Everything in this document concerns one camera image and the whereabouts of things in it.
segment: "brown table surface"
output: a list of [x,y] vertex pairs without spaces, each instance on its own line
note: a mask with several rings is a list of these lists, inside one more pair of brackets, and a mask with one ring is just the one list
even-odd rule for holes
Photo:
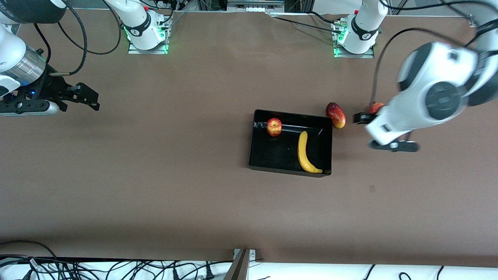
[[[89,48],[111,48],[109,11],[78,13]],[[63,25],[82,41],[71,13]],[[463,18],[387,17],[376,52],[414,26],[463,42],[474,32]],[[57,25],[41,29],[50,64],[75,69],[81,51]],[[30,25],[19,36],[44,48]],[[411,32],[392,44],[379,101],[431,40]],[[71,103],[55,117],[1,119],[1,240],[66,257],[216,260],[247,246],[269,262],[498,265],[497,102],[415,131],[417,153],[371,150],[363,126],[348,123],[334,130],[332,176],[253,171],[254,110],[323,116],[334,101],[349,118],[368,103],[375,59],[334,58],[330,33],[264,13],[189,13],[169,50],[128,55],[123,38],[110,55],[90,54],[66,81],[99,92],[98,112]]]

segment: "apple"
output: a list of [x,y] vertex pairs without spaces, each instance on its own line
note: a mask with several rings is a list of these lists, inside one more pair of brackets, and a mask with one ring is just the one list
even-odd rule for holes
[[369,113],[370,114],[377,114],[379,109],[384,106],[384,103],[380,102],[373,102],[371,106],[369,106]]
[[266,122],[266,131],[270,136],[278,136],[282,133],[282,122],[277,118],[269,119]]
[[341,129],[346,125],[346,115],[339,104],[330,102],[326,109],[327,116],[332,119],[335,128]]

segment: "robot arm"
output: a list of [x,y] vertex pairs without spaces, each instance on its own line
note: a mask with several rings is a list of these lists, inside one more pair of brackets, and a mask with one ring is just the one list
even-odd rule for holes
[[83,83],[75,87],[35,51],[12,34],[9,24],[56,23],[66,11],[61,0],[0,0],[0,115],[53,115],[66,111],[63,101],[83,103],[98,111],[99,94]]
[[[498,16],[479,5],[465,6],[482,29]],[[467,106],[476,106],[498,96],[498,25],[477,39],[476,50],[454,48],[441,42],[427,43],[413,51],[398,76],[400,93],[367,122],[368,114],[355,115],[368,123],[373,137],[370,147],[392,151],[417,151],[415,142],[398,140],[414,129],[445,123]]]
[[367,52],[375,44],[378,27],[387,11],[379,0],[363,0],[358,13],[346,17],[348,29],[339,43],[350,53]]
[[128,39],[140,50],[155,48],[166,39],[164,15],[133,0],[105,0],[124,24]]

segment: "black plastic tray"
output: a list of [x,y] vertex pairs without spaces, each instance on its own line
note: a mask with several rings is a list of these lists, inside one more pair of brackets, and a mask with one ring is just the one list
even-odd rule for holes
[[[271,137],[266,132],[266,121],[279,118],[282,133]],[[308,132],[306,154],[321,174],[308,173],[297,159],[297,142],[301,132]],[[253,170],[270,171],[310,177],[332,173],[332,120],[326,117],[256,110],[252,124],[249,166]]]

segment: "yellow banana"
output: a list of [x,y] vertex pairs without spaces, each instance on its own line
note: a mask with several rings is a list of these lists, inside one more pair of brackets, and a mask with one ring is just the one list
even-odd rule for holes
[[307,142],[308,142],[308,133],[306,131],[303,131],[301,132],[301,135],[299,135],[299,141],[297,143],[297,158],[299,159],[299,164],[306,172],[322,173],[321,169],[316,168],[308,160],[308,156],[306,155]]

